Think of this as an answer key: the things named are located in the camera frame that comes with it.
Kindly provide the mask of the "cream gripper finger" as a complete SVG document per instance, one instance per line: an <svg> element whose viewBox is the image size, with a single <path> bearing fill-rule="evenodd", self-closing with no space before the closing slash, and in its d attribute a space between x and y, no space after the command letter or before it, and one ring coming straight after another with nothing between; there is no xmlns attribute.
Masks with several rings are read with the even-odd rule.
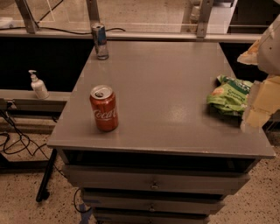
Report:
<svg viewBox="0 0 280 224"><path fill-rule="evenodd" d="M242 53L237 58L237 61L245 65L257 66L258 65L257 54L258 54L259 43L260 40L257 40L246 52Z"/></svg>
<svg viewBox="0 0 280 224"><path fill-rule="evenodd" d="M241 131L256 133L280 109L280 76L269 75L255 81L248 95L248 104L241 118Z"/></svg>

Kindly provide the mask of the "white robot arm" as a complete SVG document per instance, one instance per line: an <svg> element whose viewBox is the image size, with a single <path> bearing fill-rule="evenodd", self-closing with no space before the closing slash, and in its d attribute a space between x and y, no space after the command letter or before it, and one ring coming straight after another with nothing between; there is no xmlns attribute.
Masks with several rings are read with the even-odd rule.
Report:
<svg viewBox="0 0 280 224"><path fill-rule="evenodd" d="M257 132L280 109L280 15L237 61L268 74L264 81L254 82L242 115L241 130Z"/></svg>

